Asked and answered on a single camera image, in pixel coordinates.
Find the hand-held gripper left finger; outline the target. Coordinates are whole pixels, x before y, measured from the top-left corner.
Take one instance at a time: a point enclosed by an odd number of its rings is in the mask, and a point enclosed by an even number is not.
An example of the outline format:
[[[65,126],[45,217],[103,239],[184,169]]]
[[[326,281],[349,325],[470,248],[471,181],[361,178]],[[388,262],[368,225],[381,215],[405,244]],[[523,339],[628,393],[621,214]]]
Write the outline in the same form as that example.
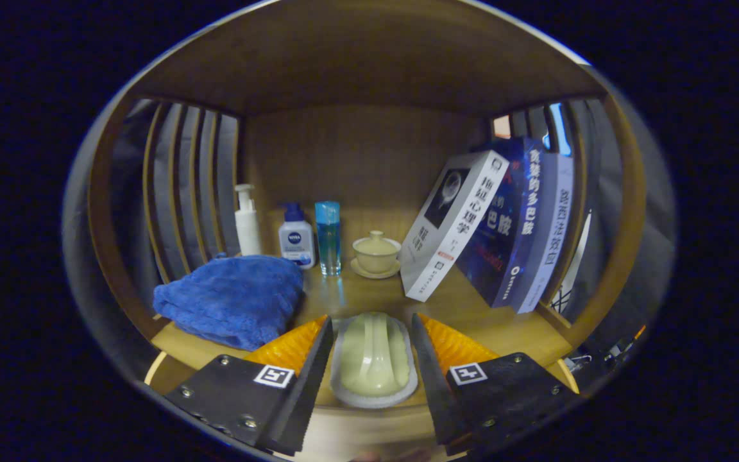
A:
[[[183,415],[246,450],[293,456],[302,450],[329,354],[329,316],[282,336],[300,366],[217,355],[164,397]]]

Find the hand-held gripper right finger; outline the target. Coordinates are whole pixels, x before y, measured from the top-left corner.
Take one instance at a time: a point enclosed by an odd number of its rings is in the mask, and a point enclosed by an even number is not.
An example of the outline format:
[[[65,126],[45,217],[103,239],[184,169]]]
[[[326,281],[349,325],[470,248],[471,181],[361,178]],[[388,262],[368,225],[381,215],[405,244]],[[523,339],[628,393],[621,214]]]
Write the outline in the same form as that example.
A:
[[[495,357],[420,313],[411,334],[435,438],[449,456],[494,456],[583,401],[567,368],[554,375],[526,353]]]

